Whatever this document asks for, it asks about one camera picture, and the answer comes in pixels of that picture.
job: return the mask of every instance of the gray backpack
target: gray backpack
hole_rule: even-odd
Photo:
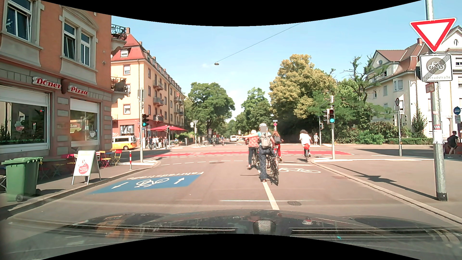
[[[261,148],[270,148],[271,147],[271,135],[268,133],[261,133],[260,136],[260,145]]]

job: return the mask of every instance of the yellow van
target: yellow van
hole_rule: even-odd
[[[128,150],[137,147],[136,136],[117,136],[112,138],[112,150]]]

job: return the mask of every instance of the storefront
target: storefront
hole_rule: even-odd
[[[13,69],[0,76],[0,161],[112,148],[110,90]]]

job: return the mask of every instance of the yield sign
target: yield sign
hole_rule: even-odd
[[[428,47],[436,52],[455,22],[456,18],[445,18],[411,22],[411,26]]]

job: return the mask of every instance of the sky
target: sky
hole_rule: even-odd
[[[461,0],[434,0],[434,19],[457,18],[462,25]],[[234,100],[232,119],[243,111],[247,91],[259,87],[268,96],[269,83],[277,76],[282,60],[292,54],[308,54],[316,68],[335,69],[334,76],[347,77],[351,60],[375,50],[402,50],[419,37],[409,25],[426,20],[425,1],[390,7],[351,16],[304,22],[262,43],[247,48],[295,24],[267,26],[194,26],[166,24],[123,17],[112,23],[130,27],[157,62],[177,82],[186,95],[191,83],[217,82]]]

